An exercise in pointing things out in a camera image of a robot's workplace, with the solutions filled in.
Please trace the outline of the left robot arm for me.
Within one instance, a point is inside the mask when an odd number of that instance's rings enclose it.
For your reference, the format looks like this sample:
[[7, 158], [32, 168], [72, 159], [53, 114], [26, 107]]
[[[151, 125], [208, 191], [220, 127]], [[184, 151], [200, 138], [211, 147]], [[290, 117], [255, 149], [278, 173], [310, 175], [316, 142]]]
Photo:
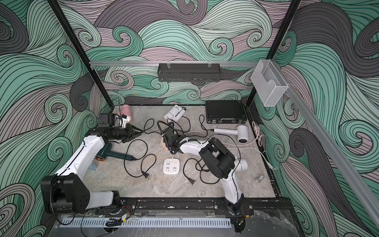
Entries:
[[84, 175], [98, 152], [110, 141], [126, 143], [144, 131], [128, 124], [126, 128], [90, 129], [71, 158], [40, 183], [45, 211], [49, 214], [83, 213], [98, 207], [122, 208], [117, 191], [91, 192], [83, 183]]

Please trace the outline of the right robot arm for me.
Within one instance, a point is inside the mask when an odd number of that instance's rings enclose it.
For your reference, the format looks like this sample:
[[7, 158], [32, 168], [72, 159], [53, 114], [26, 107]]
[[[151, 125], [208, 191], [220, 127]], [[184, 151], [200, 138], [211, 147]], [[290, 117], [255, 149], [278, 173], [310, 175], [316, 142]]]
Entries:
[[247, 161], [236, 158], [217, 138], [199, 141], [179, 135], [171, 128], [166, 128], [161, 133], [163, 142], [171, 154], [182, 153], [201, 157], [209, 171], [220, 180], [229, 212], [239, 214], [244, 194], [237, 184], [236, 173], [247, 170]]

